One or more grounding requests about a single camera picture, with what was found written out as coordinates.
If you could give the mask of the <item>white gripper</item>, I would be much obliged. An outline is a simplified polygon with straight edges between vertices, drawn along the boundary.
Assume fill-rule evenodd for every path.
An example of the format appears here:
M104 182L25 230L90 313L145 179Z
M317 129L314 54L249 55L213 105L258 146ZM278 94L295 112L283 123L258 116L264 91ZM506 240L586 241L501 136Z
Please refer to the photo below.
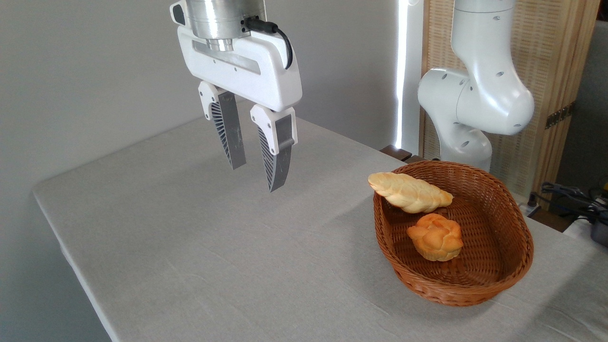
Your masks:
M215 51L190 28L178 26L177 35L188 70L202 80L198 92L204 116L215 126L231 168L246 164L238 95L256 103L250 118L257 125L269 191L282 187L289 173L292 146L298 143L292 106L303 94L297 58L293 56L289 69L285 68L284 39L252 32L233 39L232 51Z

